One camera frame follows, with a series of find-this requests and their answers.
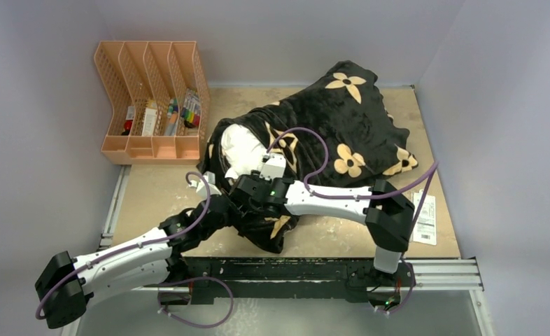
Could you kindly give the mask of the white pillow insert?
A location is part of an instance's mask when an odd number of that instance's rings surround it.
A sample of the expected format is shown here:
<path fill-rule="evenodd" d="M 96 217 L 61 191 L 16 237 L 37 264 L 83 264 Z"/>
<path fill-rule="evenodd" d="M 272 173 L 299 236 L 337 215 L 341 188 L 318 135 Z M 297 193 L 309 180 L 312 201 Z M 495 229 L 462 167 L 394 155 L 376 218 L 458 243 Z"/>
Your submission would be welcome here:
<path fill-rule="evenodd" d="M 263 156 L 267 149 L 247 127 L 238 124 L 226 127 L 220 146 L 230 166 L 225 172 L 226 178 L 237 179 L 252 171 L 260 171 L 264 165 Z"/>

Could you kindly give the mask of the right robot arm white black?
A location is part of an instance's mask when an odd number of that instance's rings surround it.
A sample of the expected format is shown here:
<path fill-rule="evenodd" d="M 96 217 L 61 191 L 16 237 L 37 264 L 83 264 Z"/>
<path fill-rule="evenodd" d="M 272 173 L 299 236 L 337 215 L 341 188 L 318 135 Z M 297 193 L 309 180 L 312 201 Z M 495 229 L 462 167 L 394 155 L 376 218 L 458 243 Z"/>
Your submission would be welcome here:
<path fill-rule="evenodd" d="M 373 280 L 387 285 L 399 274 L 401 257 L 414 228 L 414 204 L 391 183 L 337 188 L 310 185 L 291 178 L 267 180 L 242 175 L 229 198 L 242 211 L 263 216 L 327 216 L 364 225 L 376 245 Z"/>

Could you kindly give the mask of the black pillowcase with beige flowers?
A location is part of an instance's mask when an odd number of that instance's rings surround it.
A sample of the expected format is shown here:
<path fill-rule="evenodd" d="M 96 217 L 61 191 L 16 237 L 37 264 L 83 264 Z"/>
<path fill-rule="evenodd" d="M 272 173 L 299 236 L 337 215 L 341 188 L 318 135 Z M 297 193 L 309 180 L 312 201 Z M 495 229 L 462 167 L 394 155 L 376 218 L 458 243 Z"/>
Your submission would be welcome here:
<path fill-rule="evenodd" d="M 285 176 L 317 186 L 352 188 L 417 168 L 407 148 L 410 132 L 395 125 L 377 87 L 377 75 L 350 60 L 337 62 L 310 86 L 264 106 L 223 118 L 207 141 L 201 172 L 232 188 L 220 140 L 232 124 L 247 127 L 266 153 L 285 156 Z"/>

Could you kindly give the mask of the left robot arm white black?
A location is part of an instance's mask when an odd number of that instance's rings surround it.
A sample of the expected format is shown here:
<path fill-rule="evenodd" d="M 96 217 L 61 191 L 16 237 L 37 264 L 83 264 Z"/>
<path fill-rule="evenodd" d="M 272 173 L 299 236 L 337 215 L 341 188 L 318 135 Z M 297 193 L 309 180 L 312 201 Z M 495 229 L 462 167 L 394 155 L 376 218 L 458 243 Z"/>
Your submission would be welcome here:
<path fill-rule="evenodd" d="M 103 251 L 54 255 L 35 289 L 36 319 L 50 329 L 80 318 L 89 306 L 142 286 L 179 286 L 191 279 L 183 253 L 222 228 L 241 222 L 247 208 L 226 195 L 212 195 L 195 208 L 170 216 L 139 237 Z"/>

